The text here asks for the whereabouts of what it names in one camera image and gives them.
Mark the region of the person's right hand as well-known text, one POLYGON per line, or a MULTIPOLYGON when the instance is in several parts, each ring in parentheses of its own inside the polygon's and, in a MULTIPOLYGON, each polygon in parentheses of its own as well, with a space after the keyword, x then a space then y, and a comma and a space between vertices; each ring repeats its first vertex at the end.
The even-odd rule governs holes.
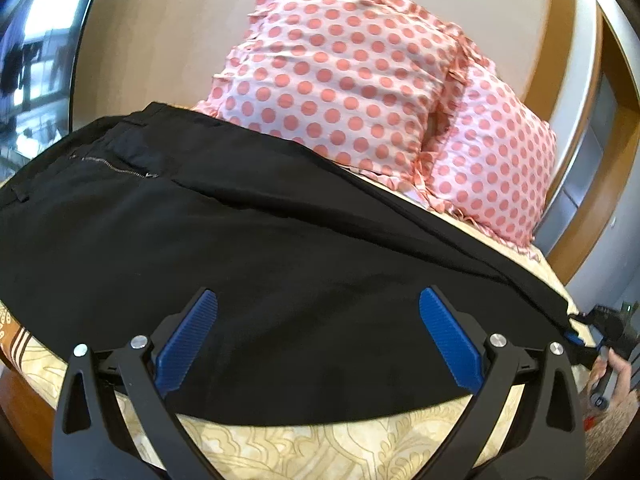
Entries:
POLYGON ((585 432, 603 422, 612 415, 631 395, 631 364, 619 356, 613 349, 603 347, 600 356, 593 362, 587 385, 582 390, 582 426, 585 432), (611 372, 612 386, 606 386, 608 396, 602 405, 593 401, 593 390, 600 385, 605 375, 611 372))

